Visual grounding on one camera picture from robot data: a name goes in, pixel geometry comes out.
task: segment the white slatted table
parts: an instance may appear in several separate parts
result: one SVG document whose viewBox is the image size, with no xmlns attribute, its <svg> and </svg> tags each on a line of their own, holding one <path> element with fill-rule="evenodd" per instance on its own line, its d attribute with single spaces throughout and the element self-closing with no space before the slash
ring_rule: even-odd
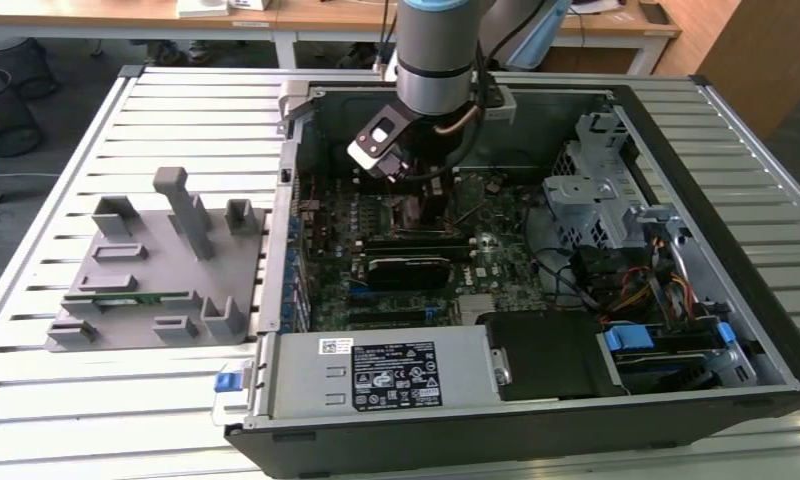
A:
<svg viewBox="0 0 800 480">
<path fill-rule="evenodd" d="M 501 78 L 632 85 L 800 327 L 800 188 L 711 89 L 652 77 Z M 0 479 L 265 478 L 209 417 L 213 375 L 251 357 L 255 344 L 62 354 L 41 345 L 89 246 L 88 215 L 100 195 L 128 194 L 137 208 L 164 208 L 153 172 L 180 165 L 209 208 L 232 197 L 271 208 L 283 146 L 276 98 L 287 79 L 375 80 L 344 71 L 148 69 L 116 82 L 0 281 Z M 588 471 L 618 479 L 800 479 L 800 412 L 751 421 L 684 448 L 379 478 Z"/>
</svg>

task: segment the power supply label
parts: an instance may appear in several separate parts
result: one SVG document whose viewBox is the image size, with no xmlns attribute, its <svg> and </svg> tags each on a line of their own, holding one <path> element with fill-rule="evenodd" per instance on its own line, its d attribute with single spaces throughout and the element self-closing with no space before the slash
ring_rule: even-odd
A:
<svg viewBox="0 0 800 480">
<path fill-rule="evenodd" d="M 352 405 L 360 412 L 440 407 L 433 342 L 352 348 Z"/>
</svg>

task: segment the black mesh trash can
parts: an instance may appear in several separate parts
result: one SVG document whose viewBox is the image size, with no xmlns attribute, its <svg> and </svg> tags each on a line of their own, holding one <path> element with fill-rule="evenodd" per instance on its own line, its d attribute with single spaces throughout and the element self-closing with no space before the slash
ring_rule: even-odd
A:
<svg viewBox="0 0 800 480">
<path fill-rule="evenodd" d="M 12 86 L 26 99 L 46 97 L 58 88 L 34 38 L 0 37 L 0 70 L 12 75 Z"/>
<path fill-rule="evenodd" d="M 29 108 L 10 84 L 12 75 L 0 70 L 0 157 L 22 155 L 44 139 Z"/>
</svg>

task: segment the motherboard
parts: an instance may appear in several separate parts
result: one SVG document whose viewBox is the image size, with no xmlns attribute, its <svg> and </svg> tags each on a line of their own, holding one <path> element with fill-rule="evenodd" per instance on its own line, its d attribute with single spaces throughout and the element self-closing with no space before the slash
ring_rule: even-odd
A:
<svg viewBox="0 0 800 480">
<path fill-rule="evenodd" d="M 483 313 L 544 308 L 524 240 L 537 187 L 499 172 L 461 171 L 443 218 L 416 229 L 399 226 L 403 195 L 387 183 L 379 194 L 364 193 L 355 178 L 323 184 L 305 177 L 301 187 L 311 331 L 473 324 Z M 397 258 L 432 261 L 432 270 L 424 278 L 397 272 L 403 285 L 375 288 L 368 263 Z M 433 289 L 427 282 L 440 275 L 447 281 Z"/>
</svg>

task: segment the blue latch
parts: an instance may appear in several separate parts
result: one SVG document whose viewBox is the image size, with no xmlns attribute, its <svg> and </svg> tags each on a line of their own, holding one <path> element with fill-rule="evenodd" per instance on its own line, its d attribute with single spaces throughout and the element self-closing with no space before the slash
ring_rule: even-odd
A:
<svg viewBox="0 0 800 480">
<path fill-rule="evenodd" d="M 239 392 L 243 390 L 243 373 L 241 372 L 220 372 L 216 374 L 216 385 L 213 385 L 216 393 Z"/>
<path fill-rule="evenodd" d="M 723 341 L 730 344 L 735 341 L 735 332 L 732 331 L 732 325 L 727 322 L 720 322 L 718 324 L 718 333 L 720 334 L 720 338 Z"/>
<path fill-rule="evenodd" d="M 643 325 L 615 325 L 604 332 L 604 341 L 612 352 L 655 347 L 650 330 Z"/>
</svg>

